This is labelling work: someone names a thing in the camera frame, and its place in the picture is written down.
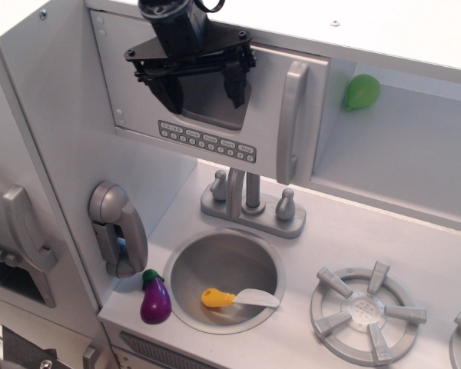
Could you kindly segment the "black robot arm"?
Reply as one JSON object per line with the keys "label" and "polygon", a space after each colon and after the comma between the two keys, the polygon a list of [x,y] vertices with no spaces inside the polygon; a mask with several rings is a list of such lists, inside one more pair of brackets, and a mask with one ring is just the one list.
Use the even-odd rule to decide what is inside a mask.
{"label": "black robot arm", "polygon": [[139,1],[156,37],[129,48],[125,59],[137,80],[168,109],[180,114],[184,93],[180,77],[220,72],[235,108],[245,102],[246,74],[256,66],[250,33],[208,19],[223,1],[208,8],[202,1]]}

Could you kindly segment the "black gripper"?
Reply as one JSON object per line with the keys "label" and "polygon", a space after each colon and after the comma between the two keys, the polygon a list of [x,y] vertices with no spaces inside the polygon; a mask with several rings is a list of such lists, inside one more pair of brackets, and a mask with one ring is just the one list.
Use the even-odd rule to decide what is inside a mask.
{"label": "black gripper", "polygon": [[125,59],[147,78],[146,85],[171,113],[180,115],[184,93],[177,77],[222,71],[235,108],[245,102],[246,74],[256,66],[250,33],[208,19],[199,7],[142,7],[156,37],[130,47]]}

